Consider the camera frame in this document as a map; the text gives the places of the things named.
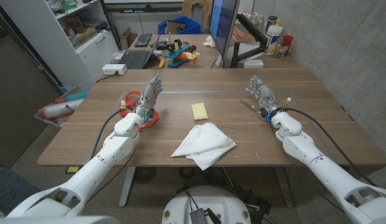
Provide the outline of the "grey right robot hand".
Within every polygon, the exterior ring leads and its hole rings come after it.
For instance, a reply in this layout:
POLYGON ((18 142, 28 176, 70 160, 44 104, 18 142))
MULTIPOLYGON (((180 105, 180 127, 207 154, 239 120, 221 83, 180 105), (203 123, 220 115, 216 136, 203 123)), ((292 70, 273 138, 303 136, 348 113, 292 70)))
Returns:
POLYGON ((256 75, 250 79, 250 84, 246 91, 258 101, 261 118, 267 122, 270 122, 272 117, 281 111, 273 91, 256 75))

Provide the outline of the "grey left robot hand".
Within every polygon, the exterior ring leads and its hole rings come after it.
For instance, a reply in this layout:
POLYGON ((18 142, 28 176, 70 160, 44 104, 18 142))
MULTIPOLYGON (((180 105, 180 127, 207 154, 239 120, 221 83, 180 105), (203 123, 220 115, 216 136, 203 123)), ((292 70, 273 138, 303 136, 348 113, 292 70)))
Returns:
POLYGON ((134 113, 141 117, 146 116, 147 113, 154 108, 157 97, 162 91, 162 80, 157 73, 141 92, 134 113))

